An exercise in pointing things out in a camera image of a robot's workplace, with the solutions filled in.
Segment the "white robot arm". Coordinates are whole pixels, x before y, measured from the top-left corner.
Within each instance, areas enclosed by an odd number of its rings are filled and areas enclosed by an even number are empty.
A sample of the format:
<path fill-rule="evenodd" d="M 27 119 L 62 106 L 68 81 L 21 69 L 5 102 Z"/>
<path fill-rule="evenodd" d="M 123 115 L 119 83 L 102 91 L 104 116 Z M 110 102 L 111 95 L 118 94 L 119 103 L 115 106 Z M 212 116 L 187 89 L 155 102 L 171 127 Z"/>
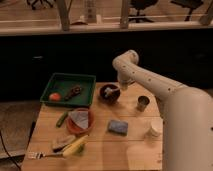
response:
<path fill-rule="evenodd" d="M 113 59 L 120 86 L 135 81 L 163 104 L 162 171 L 213 171 L 213 98 L 138 66 L 136 51 Z"/>

